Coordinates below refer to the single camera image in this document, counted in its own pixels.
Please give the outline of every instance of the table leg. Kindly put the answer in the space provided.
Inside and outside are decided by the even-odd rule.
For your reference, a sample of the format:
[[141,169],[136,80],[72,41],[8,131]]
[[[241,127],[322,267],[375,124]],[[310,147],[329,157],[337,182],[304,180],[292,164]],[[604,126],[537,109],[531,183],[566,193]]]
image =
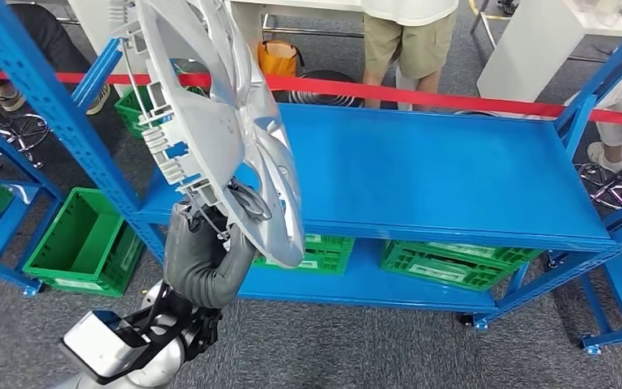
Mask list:
[[478,23],[480,23],[480,20],[484,17],[484,12],[485,10],[488,9],[489,2],[490,0],[484,0],[483,5],[480,6],[480,9],[478,10],[478,15],[473,20],[473,27],[471,27],[471,34],[475,32],[475,28],[478,27]]
[[[402,70],[399,69],[399,64],[397,65],[397,70],[395,73],[396,73],[396,79],[397,79],[397,89],[406,89],[408,91],[416,90],[416,84],[418,84],[418,80],[409,79],[405,77],[402,74]],[[397,106],[399,107],[400,111],[412,111],[413,110],[413,105],[409,103],[398,102]]]

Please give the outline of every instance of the white table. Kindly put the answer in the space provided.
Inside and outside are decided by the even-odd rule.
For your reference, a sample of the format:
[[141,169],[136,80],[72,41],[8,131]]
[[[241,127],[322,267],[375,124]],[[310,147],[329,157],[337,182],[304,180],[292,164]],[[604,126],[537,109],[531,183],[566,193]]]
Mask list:
[[622,37],[573,0],[522,1],[478,78],[481,97],[535,101],[585,36]]

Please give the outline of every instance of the blue shelf post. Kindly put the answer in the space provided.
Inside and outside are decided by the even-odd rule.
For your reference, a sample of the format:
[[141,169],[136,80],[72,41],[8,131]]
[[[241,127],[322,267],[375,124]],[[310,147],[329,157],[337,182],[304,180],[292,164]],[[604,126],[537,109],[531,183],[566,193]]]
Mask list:
[[[11,161],[16,163],[20,170],[32,180],[32,182],[12,182],[0,180],[0,184],[3,185],[20,186],[22,191],[30,197],[30,199],[28,199],[29,203],[26,203],[26,199],[21,199],[17,195],[14,195],[14,198],[11,200],[11,205],[2,213],[2,216],[0,217],[0,257],[10,239],[17,232],[22,218],[29,209],[29,204],[34,203],[39,194],[47,195],[50,201],[48,210],[41,220],[39,220],[35,231],[30,237],[30,242],[25,247],[25,250],[21,254],[15,268],[11,269],[0,263],[0,279],[21,286],[24,289],[23,294],[33,296],[39,291],[41,282],[25,276],[22,273],[23,265],[27,262],[30,254],[34,251],[39,239],[44,235],[44,232],[49,226],[49,222],[56,215],[58,207],[63,201],[63,196],[58,188],[51,181],[49,181],[44,174],[34,169],[30,161],[21,156],[9,143],[3,140],[1,136],[0,150]],[[19,211],[22,217],[15,217],[15,215],[8,214],[9,211],[14,210]]]
[[608,332],[600,336],[587,336],[583,338],[581,344],[589,354],[600,354],[603,346],[622,344],[622,330]]
[[29,34],[0,0],[0,68],[162,263],[163,235],[156,226],[138,218],[139,197],[113,163],[82,108],[93,99],[120,59],[119,43],[109,42],[73,93],[73,101]]
[[[583,87],[576,98],[555,120],[560,137],[567,147],[569,155],[573,155],[577,141],[582,135],[589,117],[590,110],[599,103],[622,80],[622,45],[610,59],[600,68],[597,74]],[[616,241],[616,245],[598,254],[562,252],[553,253],[551,262],[562,263],[558,268],[531,281],[515,292],[507,294],[497,302],[498,310],[491,314],[477,314],[474,325],[486,328],[488,323],[509,313],[519,306],[549,292],[567,282],[586,274],[588,271],[604,264],[609,259],[622,254],[622,209],[605,219],[607,231]]]

